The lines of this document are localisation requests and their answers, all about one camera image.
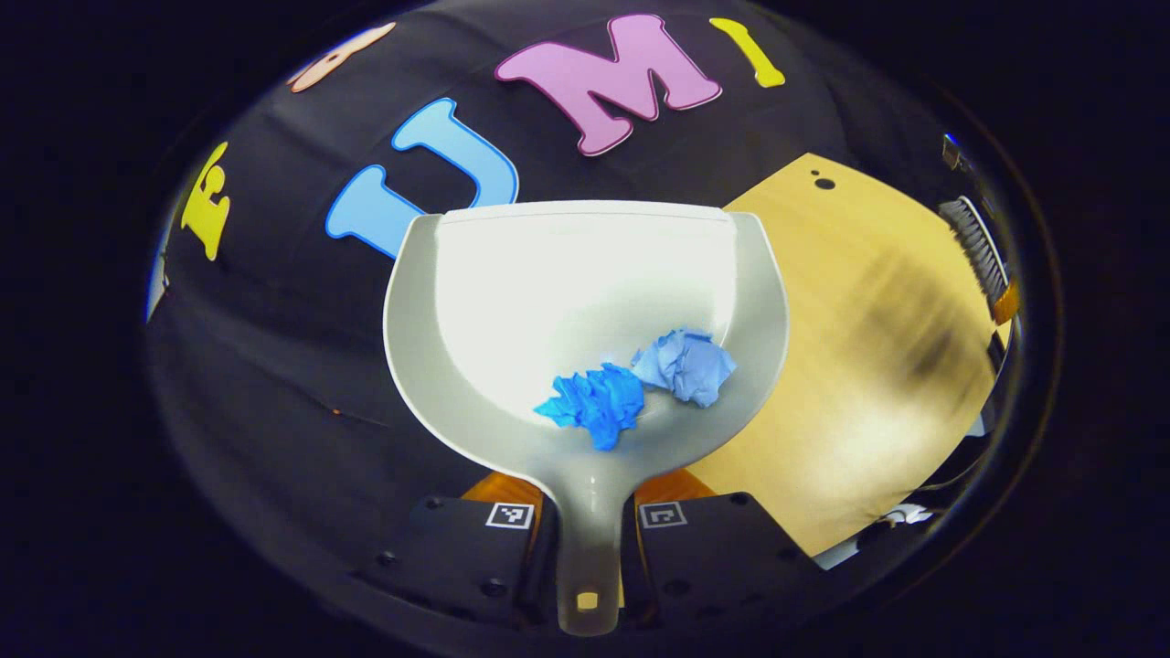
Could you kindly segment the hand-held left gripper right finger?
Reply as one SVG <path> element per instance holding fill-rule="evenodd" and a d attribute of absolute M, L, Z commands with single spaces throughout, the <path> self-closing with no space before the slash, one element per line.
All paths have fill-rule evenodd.
<path fill-rule="evenodd" d="M 826 571 L 749 492 L 715 494 L 680 469 L 641 484 L 625 521 L 631 630 L 691 631 L 760 610 L 789 621 L 823 603 Z"/>

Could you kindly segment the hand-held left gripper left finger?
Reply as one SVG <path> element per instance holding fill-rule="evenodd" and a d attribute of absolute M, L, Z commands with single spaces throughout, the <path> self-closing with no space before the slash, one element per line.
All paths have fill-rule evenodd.
<path fill-rule="evenodd" d="M 534 484 L 490 473 L 463 495 L 421 496 L 362 566 L 362 583 L 446 618 L 548 631 L 558 522 Z"/>

